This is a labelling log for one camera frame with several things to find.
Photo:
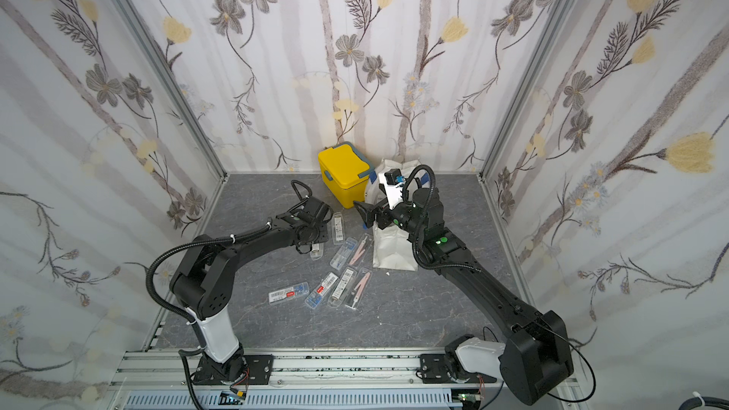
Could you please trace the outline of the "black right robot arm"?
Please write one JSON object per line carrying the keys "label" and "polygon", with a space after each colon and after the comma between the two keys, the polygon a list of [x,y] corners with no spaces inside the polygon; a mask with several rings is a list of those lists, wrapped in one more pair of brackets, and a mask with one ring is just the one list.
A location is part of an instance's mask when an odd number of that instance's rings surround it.
{"label": "black right robot arm", "polygon": [[366,227],[383,229],[394,225],[407,233],[416,262],[435,271],[482,311],[501,332],[503,350],[488,361],[467,362],[473,357],[457,355],[462,368],[499,377],[522,404],[533,405],[574,372],[567,328],[554,311],[542,313],[508,290],[487,271],[466,243],[443,220],[439,190],[418,189],[413,199],[394,208],[387,200],[377,204],[354,203]]}

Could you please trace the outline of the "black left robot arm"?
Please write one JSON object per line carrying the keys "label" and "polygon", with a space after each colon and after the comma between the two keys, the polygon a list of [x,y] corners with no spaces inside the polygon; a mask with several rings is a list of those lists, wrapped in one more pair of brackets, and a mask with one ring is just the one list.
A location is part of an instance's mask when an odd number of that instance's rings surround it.
{"label": "black left robot arm", "polygon": [[[147,293],[161,308],[182,317],[199,342],[197,350],[180,353],[190,385],[235,385],[251,377],[228,311],[237,271],[279,249],[294,247],[306,254],[311,246],[327,241],[332,217],[328,204],[306,197],[257,229],[228,237],[200,235],[152,262],[145,276]],[[184,257],[169,281],[169,292],[177,300],[173,304],[158,293],[155,273],[181,252]]]}

